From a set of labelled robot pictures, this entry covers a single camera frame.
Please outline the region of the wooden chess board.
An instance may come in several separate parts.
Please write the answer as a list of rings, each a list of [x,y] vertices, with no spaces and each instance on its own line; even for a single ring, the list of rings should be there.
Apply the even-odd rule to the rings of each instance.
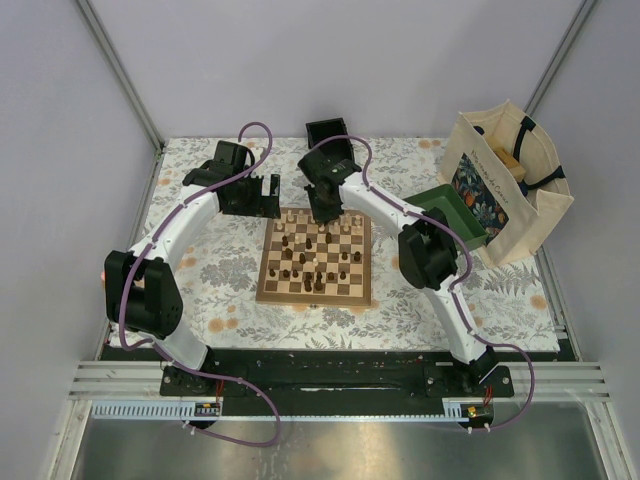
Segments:
[[[357,210],[327,224],[285,208],[266,225],[256,301],[274,305],[372,304],[372,224]]]

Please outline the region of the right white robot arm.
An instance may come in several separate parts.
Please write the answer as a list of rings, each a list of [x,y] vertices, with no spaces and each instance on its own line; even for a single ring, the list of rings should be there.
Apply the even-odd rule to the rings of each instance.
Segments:
[[[458,273],[457,258],[464,242],[440,210],[420,210],[377,188],[353,154],[328,156],[321,151],[323,145],[320,142],[311,147],[298,162],[310,182],[305,190],[314,220],[327,224],[343,215],[344,206],[350,206],[397,240],[402,276],[426,293],[445,331],[457,388],[469,396],[480,394],[490,385],[498,360],[494,348],[480,338],[472,324],[473,316],[462,295],[463,276]]]

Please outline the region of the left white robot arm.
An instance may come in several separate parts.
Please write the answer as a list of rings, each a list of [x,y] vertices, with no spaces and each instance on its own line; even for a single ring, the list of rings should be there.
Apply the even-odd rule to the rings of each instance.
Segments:
[[[174,274],[187,248],[217,215],[276,218],[280,215],[280,176],[253,170],[266,155],[239,143],[219,141],[211,159],[183,179],[169,212],[129,250],[114,250],[104,263],[107,318],[119,332],[139,334],[170,359],[185,366],[182,383],[196,395],[216,386],[217,372],[206,364],[208,347],[183,319],[183,300]]]

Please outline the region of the cream canvas tote bag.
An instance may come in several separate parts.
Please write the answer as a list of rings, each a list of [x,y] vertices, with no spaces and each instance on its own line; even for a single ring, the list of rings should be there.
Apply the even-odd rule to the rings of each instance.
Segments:
[[[504,147],[525,168],[517,182],[492,149]],[[514,103],[461,112],[438,173],[488,234],[481,254],[498,267],[532,256],[574,201],[555,146]]]

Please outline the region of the green metal tray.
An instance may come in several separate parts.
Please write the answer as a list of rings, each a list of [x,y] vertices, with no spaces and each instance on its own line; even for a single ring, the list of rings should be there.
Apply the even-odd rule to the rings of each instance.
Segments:
[[[406,197],[405,201],[418,207],[423,215],[446,224],[464,241],[469,251],[485,244],[488,234],[450,184]]]

